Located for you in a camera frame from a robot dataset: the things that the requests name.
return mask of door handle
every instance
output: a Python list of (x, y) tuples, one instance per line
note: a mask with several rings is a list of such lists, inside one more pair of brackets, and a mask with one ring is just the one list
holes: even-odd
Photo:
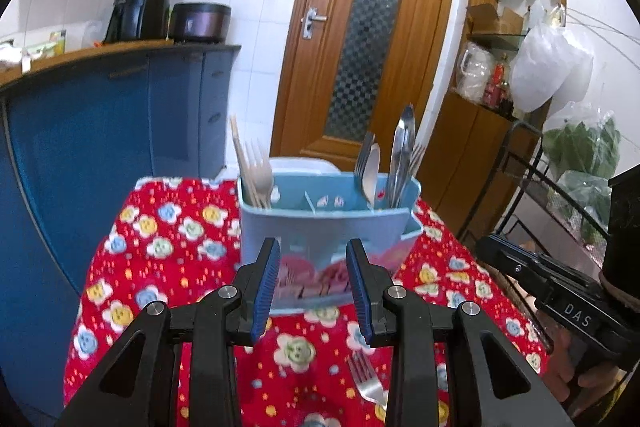
[(318, 15), (318, 8), (311, 7), (306, 11), (306, 16), (302, 19), (302, 38), (309, 40), (314, 36), (314, 22), (327, 22), (326, 15)]

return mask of table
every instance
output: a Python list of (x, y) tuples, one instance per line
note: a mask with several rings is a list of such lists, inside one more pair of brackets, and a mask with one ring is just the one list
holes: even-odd
[[(439, 305), (478, 302), (530, 365), (544, 371), (546, 354), (531, 324), (427, 204), (418, 201), (415, 213), (424, 233), (394, 280)], [(87, 273), (65, 368), (65, 404), (147, 303), (181, 306), (230, 283), (240, 240), (235, 182), (139, 180)], [(180, 365), (178, 427), (188, 425), (190, 347)], [(360, 398), (349, 373), (347, 357), (359, 350), (388, 387), (392, 350), (367, 346), (353, 305), (271, 317), (254, 348), (235, 348), (244, 425), (381, 427), (382, 408)], [(449, 409), (442, 346), (435, 356), (444, 427)]]

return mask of wooden door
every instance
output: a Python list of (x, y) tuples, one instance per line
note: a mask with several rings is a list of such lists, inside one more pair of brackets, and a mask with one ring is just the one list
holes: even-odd
[[(388, 168), (398, 118), (426, 106), (451, 0), (296, 0), (278, 93), (272, 154), (352, 169), (367, 130)], [(316, 8), (305, 39), (301, 21)]]

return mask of cutlery holder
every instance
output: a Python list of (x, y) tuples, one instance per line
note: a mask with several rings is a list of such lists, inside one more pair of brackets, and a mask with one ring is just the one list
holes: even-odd
[(379, 174), (375, 208), (356, 189), (352, 172), (281, 173), (270, 209), (247, 204), (238, 183), (241, 262), (253, 263), (265, 237), (280, 242), (282, 261), (272, 314), (339, 306), (351, 301), (347, 242), (360, 238), (373, 263), (395, 274), (422, 233), (412, 209), (420, 184), (412, 179), (398, 208), (379, 208), (386, 174)]

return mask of kitchen counter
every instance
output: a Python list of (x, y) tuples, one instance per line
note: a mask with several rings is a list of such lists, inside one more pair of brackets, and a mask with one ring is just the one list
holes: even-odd
[(106, 57), (114, 54), (128, 54), (139, 51), (233, 51), (240, 49), (238, 44), (204, 44), (199, 42), (189, 42), (184, 44), (174, 44), (172, 40), (156, 39), (149, 41), (131, 41), (131, 42), (115, 42), (113, 44), (105, 44), (97, 48), (84, 48), (74, 52), (68, 52), (51, 58), (41, 58), (31, 62), (31, 70), (28, 73), (22, 73), (22, 67), (16, 66), (0, 73), (0, 92), (3, 92), (23, 80), (29, 80), (31, 77), (43, 71), (60, 68), (61, 66), (69, 66), (74, 62), (91, 60), (92, 58)]

